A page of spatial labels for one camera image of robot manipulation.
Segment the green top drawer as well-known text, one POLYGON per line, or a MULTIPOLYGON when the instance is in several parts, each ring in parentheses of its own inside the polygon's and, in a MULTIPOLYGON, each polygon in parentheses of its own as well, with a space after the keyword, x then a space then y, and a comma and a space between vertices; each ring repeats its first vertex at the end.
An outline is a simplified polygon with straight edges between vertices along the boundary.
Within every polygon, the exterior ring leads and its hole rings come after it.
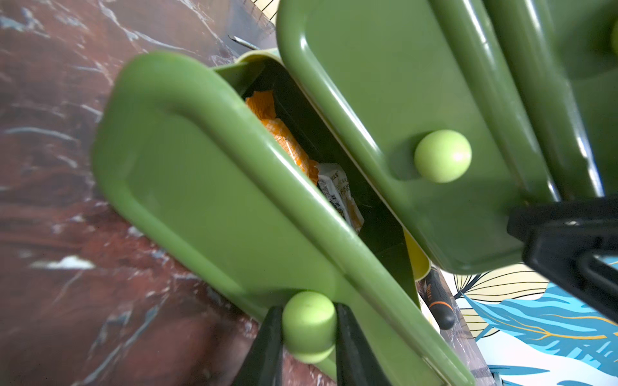
POLYGON ((617 193, 617 3, 486 1, 563 199, 617 193))

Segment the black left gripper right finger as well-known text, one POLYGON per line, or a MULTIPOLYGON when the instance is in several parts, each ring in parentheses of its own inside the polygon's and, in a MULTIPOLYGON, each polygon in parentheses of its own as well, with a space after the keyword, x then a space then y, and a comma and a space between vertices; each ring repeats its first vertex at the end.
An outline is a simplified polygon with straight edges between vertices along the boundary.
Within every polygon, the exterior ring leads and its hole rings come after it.
POLYGON ((391 386, 352 309, 339 302, 335 303, 335 308, 336 383, 339 386, 391 386))

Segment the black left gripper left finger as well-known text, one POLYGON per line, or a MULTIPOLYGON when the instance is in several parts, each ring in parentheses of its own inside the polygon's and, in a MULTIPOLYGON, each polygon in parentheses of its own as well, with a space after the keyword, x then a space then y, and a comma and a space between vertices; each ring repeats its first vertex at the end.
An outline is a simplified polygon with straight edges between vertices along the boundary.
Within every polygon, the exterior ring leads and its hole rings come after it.
POLYGON ((271 307, 232 386, 282 384, 283 307, 271 307))

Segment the green drawer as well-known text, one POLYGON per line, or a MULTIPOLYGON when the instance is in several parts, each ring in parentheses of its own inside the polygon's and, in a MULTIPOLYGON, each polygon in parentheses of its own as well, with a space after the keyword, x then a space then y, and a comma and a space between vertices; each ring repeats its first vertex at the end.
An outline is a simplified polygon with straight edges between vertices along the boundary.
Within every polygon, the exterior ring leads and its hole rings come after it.
POLYGON ((486 1, 563 199, 617 193, 617 3, 486 1))
POLYGON ((283 1, 277 39, 307 99, 436 265, 470 274, 521 261, 510 212, 559 195, 484 3, 283 1), (414 161, 441 130, 472 148, 449 183, 414 161))
POLYGON ((283 307, 283 352, 336 378, 335 303, 392 385, 473 385, 397 280, 215 68, 157 51, 119 72, 93 175, 132 225, 247 314, 283 307))

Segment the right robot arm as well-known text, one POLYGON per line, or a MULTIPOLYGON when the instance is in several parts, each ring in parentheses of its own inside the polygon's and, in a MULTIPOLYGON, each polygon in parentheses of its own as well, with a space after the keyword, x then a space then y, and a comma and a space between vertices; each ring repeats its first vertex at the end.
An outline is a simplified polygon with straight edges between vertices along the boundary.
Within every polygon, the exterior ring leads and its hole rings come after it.
POLYGON ((522 241, 532 270, 617 321, 617 197, 518 207, 507 233, 522 241))

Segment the green bottom drawer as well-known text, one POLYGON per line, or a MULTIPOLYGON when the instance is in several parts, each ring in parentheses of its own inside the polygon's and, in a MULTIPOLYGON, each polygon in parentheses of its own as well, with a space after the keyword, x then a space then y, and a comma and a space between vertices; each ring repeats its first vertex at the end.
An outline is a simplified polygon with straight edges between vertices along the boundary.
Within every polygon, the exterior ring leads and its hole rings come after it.
POLYGON ((119 72, 93 175, 132 225, 247 314, 283 307, 283 352, 336 378, 335 303, 392 385, 473 385, 397 280, 215 68, 157 51, 119 72))

